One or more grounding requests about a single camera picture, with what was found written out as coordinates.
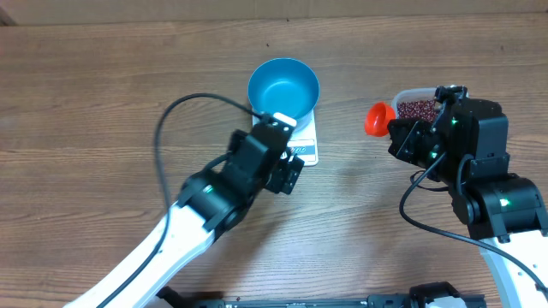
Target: red cup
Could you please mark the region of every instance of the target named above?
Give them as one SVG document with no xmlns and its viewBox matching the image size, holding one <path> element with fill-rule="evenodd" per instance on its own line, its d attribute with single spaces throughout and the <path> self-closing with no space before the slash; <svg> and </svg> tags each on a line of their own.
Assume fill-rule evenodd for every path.
<svg viewBox="0 0 548 308">
<path fill-rule="evenodd" d="M 378 102 L 367 113 L 366 133 L 375 137 L 386 136 L 388 134 L 388 122 L 394 119 L 396 119 L 394 109 L 384 102 Z"/>
</svg>

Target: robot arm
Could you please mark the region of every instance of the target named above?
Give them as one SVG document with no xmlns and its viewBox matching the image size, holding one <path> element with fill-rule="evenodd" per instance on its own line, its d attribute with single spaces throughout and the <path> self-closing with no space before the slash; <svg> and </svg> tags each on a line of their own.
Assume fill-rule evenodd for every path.
<svg viewBox="0 0 548 308">
<path fill-rule="evenodd" d="M 263 188 L 290 194 L 304 165 L 298 157 L 283 156 L 290 154 L 287 144 L 295 124 L 282 114 L 262 115 L 250 133 L 235 131 L 223 159 L 186 180 L 169 208 L 170 215 L 100 283 L 66 306 L 142 307 L 183 266 L 238 224 Z M 226 163 L 220 172 L 212 170 L 223 160 Z M 168 232 L 158 253 L 116 293 L 155 249 L 166 219 L 170 219 Z M 105 300 L 112 294 L 112 299 Z"/>
<path fill-rule="evenodd" d="M 507 252 L 542 282 L 548 281 L 545 204 L 530 180 L 508 173 L 508 119 L 501 106 L 468 98 L 463 86 L 440 86 L 436 100 L 441 108 L 434 123 L 390 121 L 389 153 L 428 169 L 430 180 L 447 184 L 453 211 L 470 233 L 466 242 L 481 241 Z M 451 236 L 455 234 L 436 233 L 456 239 Z M 480 252 L 504 307 L 548 307 L 546 290 L 537 290 L 540 285 L 522 268 L 495 252 L 483 248 Z"/>
</svg>

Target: wooden tabletop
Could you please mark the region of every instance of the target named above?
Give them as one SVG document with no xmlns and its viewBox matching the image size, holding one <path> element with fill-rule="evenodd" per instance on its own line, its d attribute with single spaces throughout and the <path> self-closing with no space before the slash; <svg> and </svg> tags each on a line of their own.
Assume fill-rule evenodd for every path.
<svg viewBox="0 0 548 308">
<path fill-rule="evenodd" d="M 416 167 L 363 121 L 399 91 L 466 85 L 500 102 L 511 171 L 548 199 L 548 14 L 0 27 L 0 306 L 56 307 L 95 285 L 164 214 L 152 164 L 163 109 L 193 92 L 246 102 L 262 62 L 319 77 L 319 164 L 170 281 L 226 299 L 355 298 L 449 281 L 500 306 L 474 246 L 419 230 L 397 204 Z M 221 154 L 248 115 L 211 100 L 175 112 L 171 188 Z M 466 234 L 446 193 L 409 215 Z"/>
</svg>

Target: red beans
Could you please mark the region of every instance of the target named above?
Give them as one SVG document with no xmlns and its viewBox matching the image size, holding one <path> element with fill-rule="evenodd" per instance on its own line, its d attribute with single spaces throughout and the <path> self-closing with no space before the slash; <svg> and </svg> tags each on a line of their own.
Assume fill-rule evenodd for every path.
<svg viewBox="0 0 548 308">
<path fill-rule="evenodd" d="M 436 120 L 438 113 L 435 111 L 436 101 L 421 100 L 416 102 L 401 102 L 397 104 L 397 114 L 400 119 L 420 118 L 430 123 Z"/>
</svg>

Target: blue bowl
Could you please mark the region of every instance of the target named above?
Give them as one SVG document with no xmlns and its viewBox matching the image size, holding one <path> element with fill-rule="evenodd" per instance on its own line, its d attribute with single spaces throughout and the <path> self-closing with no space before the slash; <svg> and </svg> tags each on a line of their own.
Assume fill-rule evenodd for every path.
<svg viewBox="0 0 548 308">
<path fill-rule="evenodd" d="M 316 74 L 303 62 L 291 58 L 272 59 L 259 66 L 249 79 L 249 103 L 258 112 L 283 113 L 306 126 L 319 99 Z"/>
</svg>

